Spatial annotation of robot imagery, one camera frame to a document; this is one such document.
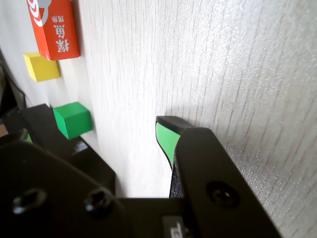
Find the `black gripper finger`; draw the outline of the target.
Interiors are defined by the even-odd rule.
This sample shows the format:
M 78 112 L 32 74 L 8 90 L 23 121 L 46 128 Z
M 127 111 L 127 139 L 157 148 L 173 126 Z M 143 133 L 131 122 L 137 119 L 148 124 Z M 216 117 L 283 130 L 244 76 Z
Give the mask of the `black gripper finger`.
M 280 233 L 215 134 L 156 117 L 156 139 L 178 177 L 197 238 L 278 238 Z
M 64 160 L 23 139 L 0 139 L 3 238 L 126 238 L 113 194 Z

